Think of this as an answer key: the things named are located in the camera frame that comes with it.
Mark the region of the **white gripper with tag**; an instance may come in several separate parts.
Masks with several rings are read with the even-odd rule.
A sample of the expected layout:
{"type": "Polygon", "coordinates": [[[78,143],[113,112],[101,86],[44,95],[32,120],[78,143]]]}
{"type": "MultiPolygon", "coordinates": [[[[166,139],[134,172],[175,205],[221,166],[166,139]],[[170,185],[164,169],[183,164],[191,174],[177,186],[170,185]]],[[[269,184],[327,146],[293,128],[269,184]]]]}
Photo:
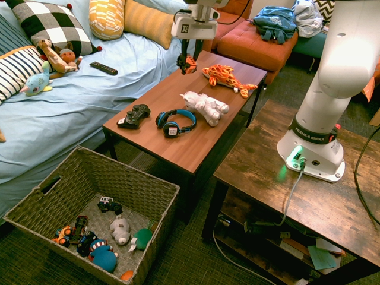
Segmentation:
{"type": "Polygon", "coordinates": [[[177,66],[183,74],[189,68],[187,63],[187,49],[189,40],[196,39],[193,59],[197,60],[203,47],[203,40],[212,40],[217,33],[218,22],[206,20],[205,22],[196,21],[188,13],[177,13],[174,16],[171,34],[177,39],[182,39],[181,53],[177,58],[177,66]]]}

